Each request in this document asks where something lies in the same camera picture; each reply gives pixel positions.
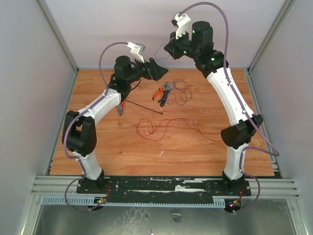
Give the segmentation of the black adjustable wrench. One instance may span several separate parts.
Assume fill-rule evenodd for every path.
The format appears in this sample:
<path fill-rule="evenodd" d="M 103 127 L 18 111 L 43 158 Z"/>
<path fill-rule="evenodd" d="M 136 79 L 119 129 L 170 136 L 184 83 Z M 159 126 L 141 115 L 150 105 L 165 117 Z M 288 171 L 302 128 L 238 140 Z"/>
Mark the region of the black adjustable wrench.
<path fill-rule="evenodd" d="M 161 98 L 161 100 L 159 102 L 160 103 L 160 107 L 163 107 L 165 105 L 166 100 L 167 100 L 167 98 L 169 96 L 169 93 L 173 89 L 173 87 L 174 87 L 174 83 L 166 86 L 165 93 L 163 94 L 163 96 L 162 96 L 162 98 Z"/>

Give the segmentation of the small orange needle-nose pliers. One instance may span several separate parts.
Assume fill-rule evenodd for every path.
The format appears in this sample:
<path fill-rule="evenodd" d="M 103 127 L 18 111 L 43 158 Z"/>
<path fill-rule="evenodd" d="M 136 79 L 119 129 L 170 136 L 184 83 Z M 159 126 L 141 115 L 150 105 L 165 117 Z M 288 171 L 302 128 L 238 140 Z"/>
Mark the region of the small orange needle-nose pliers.
<path fill-rule="evenodd" d="M 164 85 L 163 85 L 161 88 L 159 88 L 158 91 L 156 91 L 156 92 L 154 93 L 154 95 L 153 95 L 153 97 L 152 97 L 152 100 L 155 100 L 155 98 L 156 98 L 159 94 L 161 95 L 161 97 L 163 97 L 164 93 L 165 93 L 166 90 L 167 90 L 167 86 L 168 86 L 168 82 L 165 82 Z"/>

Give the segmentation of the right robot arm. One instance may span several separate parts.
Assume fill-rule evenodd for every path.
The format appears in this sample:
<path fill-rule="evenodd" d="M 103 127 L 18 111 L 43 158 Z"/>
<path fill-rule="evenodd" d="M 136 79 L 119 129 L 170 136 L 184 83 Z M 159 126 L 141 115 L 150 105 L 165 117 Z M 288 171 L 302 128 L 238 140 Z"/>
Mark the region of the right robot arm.
<path fill-rule="evenodd" d="M 210 23 L 198 21 L 192 24 L 192 33 L 187 32 L 187 23 L 172 20 L 177 27 L 164 47 L 173 59 L 187 56 L 194 60 L 196 68 L 203 74 L 217 92 L 229 118 L 230 126 L 221 131 L 227 146 L 226 166 L 222 173 L 222 189 L 233 195 L 244 185 L 242 173 L 247 147 L 263 122 L 261 115 L 255 115 L 240 94 L 224 60 L 224 54 L 214 49 L 213 28 Z"/>

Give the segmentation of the black zip tie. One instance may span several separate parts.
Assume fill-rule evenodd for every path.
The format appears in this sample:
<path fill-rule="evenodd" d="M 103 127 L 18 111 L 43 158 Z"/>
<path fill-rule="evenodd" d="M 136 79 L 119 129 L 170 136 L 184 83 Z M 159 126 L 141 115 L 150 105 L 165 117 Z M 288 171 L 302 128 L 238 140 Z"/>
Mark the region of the black zip tie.
<path fill-rule="evenodd" d="M 161 115 L 163 114 L 163 112 L 159 112 L 159 111 L 153 110 L 153 109 L 151 109 L 151 108 L 145 107 L 145 106 L 143 106 L 143 105 L 137 104 L 137 103 L 132 102 L 132 101 L 129 101 L 129 100 L 127 100 L 127 99 L 125 99 L 125 101 L 126 101 L 126 102 L 129 102 L 129 103 L 131 103 L 131 104 L 133 104 L 133 105 L 136 105 L 136 106 L 138 106 L 138 107 L 141 107 L 141 108 L 143 108 L 143 109 L 152 111 L 152 112 L 154 112 L 154 113 L 158 113 L 158 114 L 161 114 Z"/>

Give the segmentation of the large orange black pliers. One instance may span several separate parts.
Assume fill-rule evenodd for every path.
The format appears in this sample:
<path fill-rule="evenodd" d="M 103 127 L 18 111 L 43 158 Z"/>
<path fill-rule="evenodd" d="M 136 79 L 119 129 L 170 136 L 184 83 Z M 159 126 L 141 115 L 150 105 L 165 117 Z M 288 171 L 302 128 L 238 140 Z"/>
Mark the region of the large orange black pliers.
<path fill-rule="evenodd" d="M 122 101 L 118 106 L 117 106 L 117 111 L 118 111 L 118 114 L 121 116 L 123 114 L 123 107 L 125 105 L 125 102 Z"/>

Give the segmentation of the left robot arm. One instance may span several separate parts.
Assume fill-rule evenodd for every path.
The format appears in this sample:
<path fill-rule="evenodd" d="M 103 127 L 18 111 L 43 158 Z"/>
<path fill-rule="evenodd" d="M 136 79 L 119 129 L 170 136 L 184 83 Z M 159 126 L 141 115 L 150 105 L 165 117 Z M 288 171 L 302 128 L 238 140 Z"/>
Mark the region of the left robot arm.
<path fill-rule="evenodd" d="M 94 193 L 102 192 L 105 187 L 105 181 L 100 178 L 104 172 L 95 156 L 98 122 L 126 99 L 132 83 L 141 78 L 158 81 L 167 72 L 168 69 L 158 65 L 153 58 L 148 62 L 132 62 L 128 56 L 119 56 L 107 89 L 87 107 L 67 112 L 62 136 L 65 154 L 71 152 L 70 158 L 79 162 L 83 176 L 89 179 L 88 187 Z"/>

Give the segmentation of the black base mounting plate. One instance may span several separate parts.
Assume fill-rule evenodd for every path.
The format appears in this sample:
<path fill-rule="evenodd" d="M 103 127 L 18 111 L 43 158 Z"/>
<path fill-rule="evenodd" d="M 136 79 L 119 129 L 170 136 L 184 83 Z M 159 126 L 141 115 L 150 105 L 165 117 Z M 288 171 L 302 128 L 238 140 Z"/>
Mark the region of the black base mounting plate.
<path fill-rule="evenodd" d="M 229 187 L 224 180 L 174 177 L 106 176 L 97 181 L 80 180 L 79 194 L 108 193 L 110 203 L 210 204 L 214 196 L 251 196 L 248 181 Z"/>

